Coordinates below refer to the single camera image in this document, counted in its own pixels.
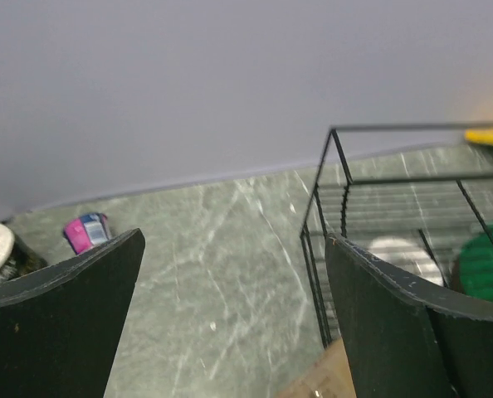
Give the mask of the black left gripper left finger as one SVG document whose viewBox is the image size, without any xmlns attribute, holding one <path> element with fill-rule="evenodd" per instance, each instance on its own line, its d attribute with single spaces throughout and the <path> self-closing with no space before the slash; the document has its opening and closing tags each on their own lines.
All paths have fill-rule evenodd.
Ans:
<svg viewBox="0 0 493 398">
<path fill-rule="evenodd" d="M 0 284 L 0 397 L 102 397 L 145 248 L 141 230 Z"/>
</svg>

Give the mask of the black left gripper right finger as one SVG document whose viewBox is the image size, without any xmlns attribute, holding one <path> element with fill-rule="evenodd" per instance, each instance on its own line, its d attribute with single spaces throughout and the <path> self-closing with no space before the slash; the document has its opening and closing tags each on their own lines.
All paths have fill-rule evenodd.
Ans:
<svg viewBox="0 0 493 398">
<path fill-rule="evenodd" d="M 339 234 L 325 262 L 359 397 L 493 397 L 493 303 L 440 287 Z"/>
</svg>

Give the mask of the brown cardboard box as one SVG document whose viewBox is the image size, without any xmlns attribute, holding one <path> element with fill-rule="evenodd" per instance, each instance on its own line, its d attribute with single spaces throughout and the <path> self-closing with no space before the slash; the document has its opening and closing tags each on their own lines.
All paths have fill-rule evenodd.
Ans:
<svg viewBox="0 0 493 398">
<path fill-rule="evenodd" d="M 343 339 L 332 342 L 315 364 L 277 397 L 356 398 Z"/>
</svg>

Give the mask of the black can white lid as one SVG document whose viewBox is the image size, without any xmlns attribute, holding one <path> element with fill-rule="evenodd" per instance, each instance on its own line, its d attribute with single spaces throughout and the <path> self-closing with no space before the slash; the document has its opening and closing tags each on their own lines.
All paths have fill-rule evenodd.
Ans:
<svg viewBox="0 0 493 398">
<path fill-rule="evenodd" d="M 0 223 L 0 284 L 47 267 L 47 262 Z"/>
</svg>

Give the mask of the green canister in basket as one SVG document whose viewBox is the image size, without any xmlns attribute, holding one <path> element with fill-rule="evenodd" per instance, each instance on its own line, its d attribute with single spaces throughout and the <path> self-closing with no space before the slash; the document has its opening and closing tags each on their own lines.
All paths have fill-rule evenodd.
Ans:
<svg viewBox="0 0 493 398">
<path fill-rule="evenodd" d="M 460 248 L 453 261 L 452 288 L 473 298 L 493 302 L 493 245 L 484 231 Z"/>
</svg>

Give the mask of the pink yogurt cup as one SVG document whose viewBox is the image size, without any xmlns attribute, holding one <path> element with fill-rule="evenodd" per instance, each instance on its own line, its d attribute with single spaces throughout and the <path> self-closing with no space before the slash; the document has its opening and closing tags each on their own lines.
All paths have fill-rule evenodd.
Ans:
<svg viewBox="0 0 493 398">
<path fill-rule="evenodd" d="M 107 216 L 98 212 L 86 213 L 68 222 L 62 233 L 76 255 L 112 239 Z"/>
</svg>

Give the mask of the yellow snack bag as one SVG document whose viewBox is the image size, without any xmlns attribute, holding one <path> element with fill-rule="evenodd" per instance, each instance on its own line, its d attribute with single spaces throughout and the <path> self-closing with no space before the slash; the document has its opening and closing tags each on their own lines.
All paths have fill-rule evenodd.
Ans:
<svg viewBox="0 0 493 398">
<path fill-rule="evenodd" d="M 493 129 L 468 129 L 464 137 L 469 143 L 493 147 Z"/>
</svg>

